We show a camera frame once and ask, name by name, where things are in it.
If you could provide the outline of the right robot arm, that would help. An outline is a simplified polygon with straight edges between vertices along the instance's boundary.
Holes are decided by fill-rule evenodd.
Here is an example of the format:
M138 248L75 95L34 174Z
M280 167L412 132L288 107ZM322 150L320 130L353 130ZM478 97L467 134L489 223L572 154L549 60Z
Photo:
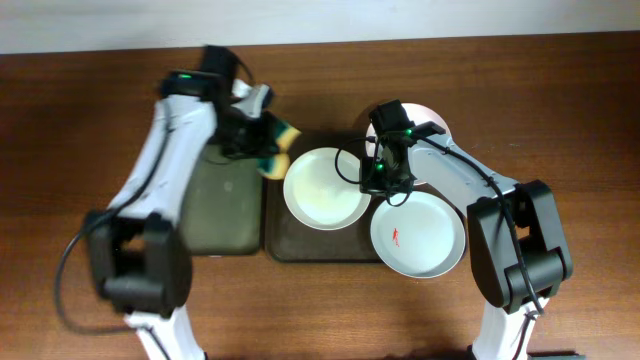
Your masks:
M551 188L492 171L415 104L379 104L369 120L359 186L384 199L370 224L377 255L405 276L433 278L467 251L485 299L469 357L530 358L534 326L574 270Z

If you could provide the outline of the green yellow sponge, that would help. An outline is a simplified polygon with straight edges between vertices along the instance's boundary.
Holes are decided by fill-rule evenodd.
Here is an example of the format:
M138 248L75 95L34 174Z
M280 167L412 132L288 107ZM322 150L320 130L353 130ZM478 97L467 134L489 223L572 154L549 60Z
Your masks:
M267 124L267 155L258 160L258 172L269 180L282 180L291 164L288 151L301 131L271 112L264 112Z

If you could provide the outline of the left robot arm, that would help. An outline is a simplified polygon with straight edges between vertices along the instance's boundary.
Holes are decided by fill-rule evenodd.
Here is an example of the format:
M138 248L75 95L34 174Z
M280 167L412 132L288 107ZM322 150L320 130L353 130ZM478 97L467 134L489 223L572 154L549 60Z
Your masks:
M202 150L219 146L226 163L255 159L266 177L285 172L296 132L268 111L269 86L238 78L243 66L228 48L207 45L197 69L170 72L127 182L105 210L85 218L96 292L124 314L151 359L207 356L186 309L193 267L178 232Z

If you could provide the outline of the white plate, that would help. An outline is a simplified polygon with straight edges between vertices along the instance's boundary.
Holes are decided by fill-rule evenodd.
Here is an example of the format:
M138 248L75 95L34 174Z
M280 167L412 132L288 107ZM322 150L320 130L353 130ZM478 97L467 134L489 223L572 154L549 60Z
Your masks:
M458 213L444 200L414 192L381 203L371 219L370 238L378 257L389 268L412 278L435 278L463 257L466 231Z
M346 228L359 220L369 207L371 196L357 184L342 179L335 169L338 149L321 147L300 155L289 167L283 183L287 208L302 224L322 231ZM347 179L359 175L360 161L342 151L338 170Z
M451 132L448 125L446 124L444 119L435 111L431 110L426 106L415 104L415 103L401 103L401 105L404 108L409 120L414 122L415 125L422 125L424 123L433 122L436 125L443 128L446 134L450 135ZM373 136L377 140L377 135L373 128L373 125L370 124L366 131L366 137L371 137L371 136ZM371 142L365 143L365 153L367 156L370 156L370 157L373 156L374 147L375 147L374 143L371 143ZM426 184L426 181L421 179L417 179L414 182L414 185L416 186L424 185L424 184Z

